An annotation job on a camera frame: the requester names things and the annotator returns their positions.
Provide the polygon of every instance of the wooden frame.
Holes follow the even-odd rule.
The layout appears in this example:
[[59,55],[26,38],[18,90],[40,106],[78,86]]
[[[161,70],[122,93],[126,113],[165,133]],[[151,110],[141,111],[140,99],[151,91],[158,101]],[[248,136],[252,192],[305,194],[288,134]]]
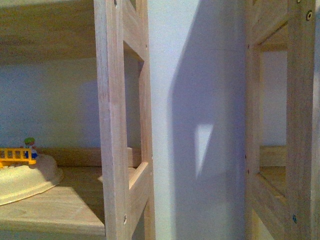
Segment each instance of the wooden frame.
[[[275,240],[320,239],[320,36],[315,31],[320,25],[319,4],[318,0],[246,1],[247,240],[259,238],[258,218]],[[283,50],[287,50],[287,145],[286,152],[283,147],[274,148],[272,157],[277,159],[270,161],[271,155],[261,156],[266,148],[260,146],[260,54]],[[271,172],[270,180],[260,157],[264,168],[277,165],[285,169],[286,177]]]
[[[43,26],[50,25],[50,17],[46,16],[46,11],[56,11],[60,16],[56,21],[64,30],[55,31],[59,27],[51,29],[43,27],[39,29],[38,35],[34,34],[34,31],[37,30],[34,26],[29,29],[27,25],[23,25],[24,21],[21,23],[23,26],[12,21],[14,18],[10,14],[19,11],[16,7],[20,5],[21,8],[19,10],[27,11],[35,16],[43,16]],[[77,17],[79,14],[84,13],[84,17],[81,19],[84,21],[83,25],[87,26],[87,28],[85,27],[85,30],[81,30],[78,26],[79,24],[76,23],[77,20],[72,17],[66,22],[64,17],[67,16],[68,11],[71,11],[71,14],[75,14]],[[82,166],[82,168],[77,168],[78,172],[85,171],[88,172],[88,175],[91,174],[96,178],[99,175],[97,170],[99,168],[89,170],[88,168],[83,168],[83,166],[102,166],[103,178],[101,181],[103,182],[106,239],[132,239],[137,223],[144,213],[145,239],[154,240],[155,213],[147,0],[136,0],[135,8],[130,0],[16,0],[10,3],[0,3],[0,15],[2,16],[1,24],[4,26],[2,28],[3,32],[0,30],[0,34],[4,36],[1,39],[3,41],[1,48],[3,49],[1,51],[0,64],[88,58],[93,56],[92,49],[95,46],[101,151],[99,149],[87,149],[84,159],[82,159],[83,161],[77,163],[74,158],[81,156],[84,149],[57,150],[55,148],[47,148],[43,149],[43,151],[56,154],[59,158],[58,162],[62,162],[60,165],[72,165],[73,167],[71,168],[64,167],[67,173],[76,169],[74,166]],[[34,45],[30,49],[28,49],[28,46],[21,46],[21,42],[15,45],[17,39],[10,37],[15,36],[11,29],[14,26],[19,26],[15,34],[23,36],[19,39],[24,40],[32,36]],[[81,35],[78,34],[80,33],[79,31],[83,33],[82,39],[79,37]],[[52,40],[50,44],[53,46],[69,45],[69,50],[65,49],[68,54],[55,47],[47,51],[46,43],[39,37],[41,36],[39,35],[40,33],[50,36]],[[68,35],[60,37],[63,42],[61,44],[58,36],[65,33],[68,33]],[[30,51],[29,57],[25,54],[28,51]],[[138,60],[141,151],[127,148],[124,52]],[[97,156],[99,153],[101,155],[101,164],[98,157],[94,161],[91,160],[93,156]],[[65,161],[66,155],[69,154],[72,157]],[[52,198],[58,195],[57,191],[55,194],[46,192],[44,196]],[[92,217],[92,212],[90,213],[90,209],[88,206],[84,206],[83,202],[75,201],[74,204],[82,205],[81,208],[87,214],[91,214],[90,216]],[[11,206],[24,208],[24,203],[20,201],[18,204]],[[2,210],[6,211],[9,208],[4,206]],[[61,219],[54,221],[43,217],[34,218],[33,220],[19,217],[12,215],[8,219],[0,214],[0,229],[29,231],[29,225],[33,225],[33,231],[93,235],[101,235],[102,233],[101,222],[96,219],[90,219],[90,221],[86,222],[85,214],[82,215],[82,219],[80,218],[73,222],[68,222],[63,212],[61,212]]]

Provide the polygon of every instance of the wooden shelf board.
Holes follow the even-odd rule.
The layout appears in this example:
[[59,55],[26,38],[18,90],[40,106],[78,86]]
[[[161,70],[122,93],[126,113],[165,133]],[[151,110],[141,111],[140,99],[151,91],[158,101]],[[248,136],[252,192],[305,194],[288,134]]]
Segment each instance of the wooden shelf board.
[[0,26],[1,65],[96,57],[93,0],[4,1]]
[[286,167],[285,166],[263,166],[260,174],[283,196],[286,196]]
[[[0,230],[105,235],[101,167],[61,168],[58,186],[0,206]],[[129,168],[129,178],[135,171]]]

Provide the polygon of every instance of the shelf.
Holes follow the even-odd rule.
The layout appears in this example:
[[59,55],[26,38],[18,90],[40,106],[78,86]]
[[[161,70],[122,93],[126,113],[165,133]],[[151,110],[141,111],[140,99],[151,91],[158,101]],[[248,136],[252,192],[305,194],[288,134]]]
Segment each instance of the shelf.
[[[101,167],[61,167],[62,182],[33,197],[0,206],[0,230],[105,235]],[[129,167],[129,179],[136,169]]]
[[[0,65],[96,57],[93,0],[0,2]],[[146,59],[143,24],[123,1],[124,50]]]

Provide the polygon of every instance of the screw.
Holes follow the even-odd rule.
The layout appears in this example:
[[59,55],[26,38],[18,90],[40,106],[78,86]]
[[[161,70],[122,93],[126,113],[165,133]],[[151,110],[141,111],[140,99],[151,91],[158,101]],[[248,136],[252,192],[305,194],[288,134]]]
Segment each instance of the screw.
[[306,20],[307,21],[310,21],[310,19],[311,19],[311,17],[312,17],[312,10],[309,10],[308,12],[307,12],[307,14],[306,14]]
[[292,215],[292,220],[295,224],[297,224],[297,216],[296,215],[294,215],[294,214]]

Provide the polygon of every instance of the wooden plank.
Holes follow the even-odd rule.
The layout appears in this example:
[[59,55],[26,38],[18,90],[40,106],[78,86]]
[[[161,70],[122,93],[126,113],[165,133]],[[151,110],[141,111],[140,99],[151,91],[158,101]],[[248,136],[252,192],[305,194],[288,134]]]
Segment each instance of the wooden plank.
[[69,2],[70,0],[2,0],[0,2],[0,8],[12,8],[30,5],[43,5],[43,4],[54,4]]
[[314,228],[319,227],[311,227],[312,221],[319,219],[319,215],[311,214],[311,192],[317,191],[311,188],[312,163],[319,161],[313,159],[318,149],[315,143],[318,136],[313,134],[316,129],[313,126],[319,124],[314,122],[317,117],[313,118],[314,90],[318,90],[314,82],[315,16],[309,21],[306,17],[309,10],[315,13],[315,1],[304,0],[297,4],[290,0],[288,10],[286,196],[291,220],[285,239],[310,240],[315,234]]
[[16,0],[0,6],[0,65],[96,57],[92,0]]
[[94,0],[105,232],[110,240],[131,237],[122,3]]
[[[101,167],[101,149],[98,147],[43,147],[37,148],[40,153],[52,156],[58,166]],[[129,168],[141,164],[141,149],[127,148]]]
[[312,109],[311,240],[320,239],[320,0],[315,1],[315,38]]
[[285,166],[261,166],[260,174],[283,196],[286,195],[286,167]]
[[139,219],[150,195],[151,172],[147,162],[143,162],[130,178],[130,232],[134,234]]
[[253,214],[253,181],[259,172],[261,81],[259,48],[252,40],[253,2],[246,1],[246,93],[245,93],[245,239],[256,240]]
[[286,222],[288,215],[287,199],[260,174],[256,175],[256,180],[252,185],[252,194],[257,201],[267,206],[281,223]]
[[257,0],[252,14],[251,43],[260,44],[288,21],[288,0]]
[[155,226],[155,197],[153,178],[153,150],[152,150],[152,123],[151,123],[151,86],[150,86],[150,62],[149,62],[149,25],[148,25],[148,1],[136,0],[136,12],[141,19],[142,34],[145,49],[144,63],[139,64],[139,101],[141,123],[141,156],[142,162],[148,163],[150,168],[149,196],[144,209],[144,238],[156,239]]
[[288,25],[278,29],[264,42],[261,43],[260,49],[263,52],[287,51],[288,49]]
[[260,200],[253,199],[252,206],[274,240],[283,240],[285,235],[284,222],[279,221],[273,212]]
[[50,190],[0,206],[0,230],[105,235],[101,167],[62,167]]
[[260,146],[260,167],[285,167],[287,155],[286,146]]
[[146,44],[143,25],[130,0],[123,1],[124,49],[139,60],[146,60]]

